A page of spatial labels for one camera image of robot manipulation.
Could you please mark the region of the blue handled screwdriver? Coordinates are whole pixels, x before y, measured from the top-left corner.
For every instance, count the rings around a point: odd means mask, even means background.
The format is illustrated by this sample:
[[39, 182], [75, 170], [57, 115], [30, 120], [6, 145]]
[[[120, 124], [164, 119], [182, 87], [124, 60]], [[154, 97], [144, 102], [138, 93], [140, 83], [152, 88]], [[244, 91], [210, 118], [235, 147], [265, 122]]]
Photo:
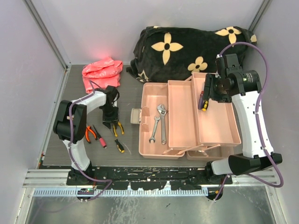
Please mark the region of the blue handled screwdriver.
[[198, 102], [198, 109], [201, 110], [203, 106], [203, 91], [201, 91]]

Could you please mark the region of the grey tool box latch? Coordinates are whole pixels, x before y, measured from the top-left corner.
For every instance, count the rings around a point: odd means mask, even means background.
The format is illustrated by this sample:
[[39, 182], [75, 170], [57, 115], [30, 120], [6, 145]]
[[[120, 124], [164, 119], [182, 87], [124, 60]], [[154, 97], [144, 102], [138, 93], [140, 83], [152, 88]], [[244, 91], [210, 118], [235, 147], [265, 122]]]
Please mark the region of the grey tool box latch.
[[141, 108], [132, 108], [130, 115], [130, 123], [131, 124], [140, 124], [141, 122]]

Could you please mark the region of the silver combination spanner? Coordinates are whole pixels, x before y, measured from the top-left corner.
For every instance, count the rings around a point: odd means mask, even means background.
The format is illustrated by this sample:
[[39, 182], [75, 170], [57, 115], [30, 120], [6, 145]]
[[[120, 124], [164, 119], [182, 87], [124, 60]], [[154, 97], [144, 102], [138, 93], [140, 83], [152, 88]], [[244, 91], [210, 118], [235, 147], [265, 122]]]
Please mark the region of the silver combination spanner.
[[149, 138], [149, 143], [155, 143], [156, 139], [155, 139], [155, 135], [156, 135], [156, 131], [157, 131], [157, 126], [158, 126], [158, 122], [159, 120], [161, 119], [160, 116], [155, 116], [154, 117], [154, 120], [155, 120], [155, 123], [154, 123], [154, 127], [153, 127], [153, 130], [152, 130], [152, 135], [151, 137]]

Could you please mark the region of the silver adjustable wrench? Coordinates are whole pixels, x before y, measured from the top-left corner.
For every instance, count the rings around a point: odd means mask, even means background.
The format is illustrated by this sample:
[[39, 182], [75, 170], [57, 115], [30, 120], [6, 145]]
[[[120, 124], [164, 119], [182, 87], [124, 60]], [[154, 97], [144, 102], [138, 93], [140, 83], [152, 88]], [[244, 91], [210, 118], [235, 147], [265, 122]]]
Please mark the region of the silver adjustable wrench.
[[161, 143], [163, 145], [166, 144], [166, 124], [165, 124], [165, 116], [167, 114], [167, 110], [163, 104], [157, 106], [157, 110], [160, 114], [161, 118]]

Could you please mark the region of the pink plastic tool box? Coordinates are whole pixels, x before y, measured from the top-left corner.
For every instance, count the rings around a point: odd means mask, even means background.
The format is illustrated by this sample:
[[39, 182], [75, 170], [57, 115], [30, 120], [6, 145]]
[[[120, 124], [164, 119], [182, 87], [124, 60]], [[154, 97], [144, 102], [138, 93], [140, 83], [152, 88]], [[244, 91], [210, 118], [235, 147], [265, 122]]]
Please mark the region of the pink plastic tool box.
[[[205, 73], [195, 72], [185, 81], [145, 83], [141, 100], [139, 124], [139, 153], [148, 159], [178, 159], [214, 161], [234, 153], [240, 145], [232, 104], [210, 100], [207, 111], [198, 109]], [[160, 116], [157, 106], [163, 104], [166, 144], [161, 143], [161, 120], [158, 122], [155, 143], [149, 143], [154, 117]]]

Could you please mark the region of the yellow black stubby screwdriver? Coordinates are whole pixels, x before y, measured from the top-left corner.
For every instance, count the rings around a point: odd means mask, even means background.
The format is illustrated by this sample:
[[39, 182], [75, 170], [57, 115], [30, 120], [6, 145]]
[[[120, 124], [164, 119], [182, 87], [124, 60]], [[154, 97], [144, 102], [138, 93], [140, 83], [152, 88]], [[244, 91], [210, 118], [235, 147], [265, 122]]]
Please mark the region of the yellow black stubby screwdriver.
[[209, 103], [208, 100], [204, 100], [204, 101], [203, 101], [203, 103], [202, 103], [202, 108], [201, 108], [202, 111], [205, 112], [205, 111], [208, 109], [208, 103]]

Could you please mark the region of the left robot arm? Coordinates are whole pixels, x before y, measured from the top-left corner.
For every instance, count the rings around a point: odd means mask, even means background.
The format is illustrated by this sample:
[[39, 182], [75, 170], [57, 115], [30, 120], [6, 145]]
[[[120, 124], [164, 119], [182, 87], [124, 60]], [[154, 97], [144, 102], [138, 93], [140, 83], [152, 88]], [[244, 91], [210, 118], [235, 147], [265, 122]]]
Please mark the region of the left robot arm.
[[71, 159], [70, 177], [83, 185], [95, 180], [84, 145], [87, 115], [95, 109], [101, 109], [103, 125], [108, 129], [113, 128], [119, 123], [119, 108], [116, 105], [119, 96], [116, 87], [108, 86], [105, 89], [97, 88], [77, 100], [63, 100], [59, 104], [53, 132], [68, 150]]

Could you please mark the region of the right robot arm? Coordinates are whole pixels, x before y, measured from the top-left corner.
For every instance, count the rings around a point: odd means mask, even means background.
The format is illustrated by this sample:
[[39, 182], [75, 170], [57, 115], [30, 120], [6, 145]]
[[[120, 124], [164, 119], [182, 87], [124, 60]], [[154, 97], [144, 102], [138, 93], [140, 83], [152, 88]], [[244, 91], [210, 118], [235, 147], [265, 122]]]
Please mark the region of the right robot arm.
[[236, 54], [216, 57], [216, 74], [206, 74], [203, 102], [233, 103], [242, 132], [242, 153], [208, 162], [205, 179], [217, 183], [221, 175], [249, 175], [276, 168], [283, 158], [275, 153], [269, 141], [263, 119], [259, 74], [255, 70], [243, 71]]

